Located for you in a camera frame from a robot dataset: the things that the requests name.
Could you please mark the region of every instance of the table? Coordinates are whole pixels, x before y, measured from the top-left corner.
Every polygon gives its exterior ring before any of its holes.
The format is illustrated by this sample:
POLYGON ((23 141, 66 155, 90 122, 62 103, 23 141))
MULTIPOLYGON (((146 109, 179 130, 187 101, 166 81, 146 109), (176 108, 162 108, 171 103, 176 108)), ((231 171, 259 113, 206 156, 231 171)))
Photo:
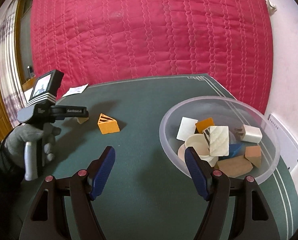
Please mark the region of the table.
MULTIPOLYGON (((16 212, 25 218, 45 176, 72 176, 110 145, 116 150, 116 162, 102 195, 92 203, 107 240, 193 239, 207 202, 165 155, 159 125, 175 104, 206 95, 233 98, 206 74, 103 83, 62 98, 60 105, 86 106, 89 120, 82 125, 75 118, 55 123, 63 129, 57 137, 57 160, 46 167, 41 178, 23 182, 16 212), (102 135, 97 126, 100 113, 117 119, 121 131, 102 135)), ((298 197, 281 158, 273 175, 260 187, 281 239, 289 239, 298 228, 298 197)), ((70 198, 66 197, 65 203, 72 239, 79 239, 70 198)), ((231 197, 221 239, 228 238, 233 207, 231 197)))

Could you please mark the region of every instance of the hand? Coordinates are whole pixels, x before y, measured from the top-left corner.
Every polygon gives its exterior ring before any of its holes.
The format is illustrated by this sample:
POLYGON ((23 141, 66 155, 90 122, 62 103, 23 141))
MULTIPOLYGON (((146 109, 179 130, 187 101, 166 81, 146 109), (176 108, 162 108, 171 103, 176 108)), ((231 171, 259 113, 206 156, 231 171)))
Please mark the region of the hand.
POLYGON ((25 143, 42 139, 43 152, 47 155, 46 160, 54 159, 53 146, 56 143, 55 136, 61 133, 59 127, 51 123, 45 123, 43 130, 35 128, 30 124, 17 126, 5 141, 5 148, 10 153, 10 159, 19 167, 25 167, 25 143))

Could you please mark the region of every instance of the orange block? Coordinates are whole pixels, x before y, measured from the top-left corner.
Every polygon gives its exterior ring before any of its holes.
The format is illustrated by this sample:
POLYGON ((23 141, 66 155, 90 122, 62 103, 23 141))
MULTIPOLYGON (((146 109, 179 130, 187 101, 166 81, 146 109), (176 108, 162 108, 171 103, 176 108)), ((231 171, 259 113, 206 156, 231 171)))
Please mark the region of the orange block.
POLYGON ((120 132, 117 121, 104 114, 100 114, 98 126, 102 134, 120 132))
POLYGON ((261 147, 259 145, 246 147, 245 157, 246 157, 247 160, 249 160, 257 168, 260 168, 260 165, 261 165, 261 147))
POLYGON ((200 122, 196 123, 196 128, 198 130, 198 133, 202 133, 203 130, 207 129, 209 126, 214 126, 213 119, 211 117, 202 120, 200 122))

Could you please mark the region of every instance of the camera screen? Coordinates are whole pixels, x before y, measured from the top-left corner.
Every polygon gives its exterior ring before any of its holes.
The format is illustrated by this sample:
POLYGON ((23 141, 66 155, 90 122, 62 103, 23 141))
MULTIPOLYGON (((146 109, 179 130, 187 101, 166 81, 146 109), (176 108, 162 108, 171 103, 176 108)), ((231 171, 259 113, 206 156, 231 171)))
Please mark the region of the camera screen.
POLYGON ((37 84, 34 88, 33 97, 35 97, 47 90, 50 78, 51 78, 51 74, 48 76, 45 76, 37 81, 37 84))

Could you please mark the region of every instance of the blue gripper pad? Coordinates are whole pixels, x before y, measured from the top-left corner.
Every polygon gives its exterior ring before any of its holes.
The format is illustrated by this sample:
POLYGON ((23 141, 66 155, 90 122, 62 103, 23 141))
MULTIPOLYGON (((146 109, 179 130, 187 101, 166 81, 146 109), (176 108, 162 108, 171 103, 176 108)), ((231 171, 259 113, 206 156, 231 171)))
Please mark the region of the blue gripper pad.
POLYGON ((199 168, 196 160, 193 158, 193 154, 189 148, 185 150, 185 163, 193 180, 193 183, 196 187, 196 190, 204 200, 208 200, 210 194, 207 190, 207 179, 203 175, 201 169, 199 168))
POLYGON ((111 147, 97 174, 92 179, 92 190, 89 193, 91 200, 95 200, 102 194, 115 160, 116 151, 111 147))

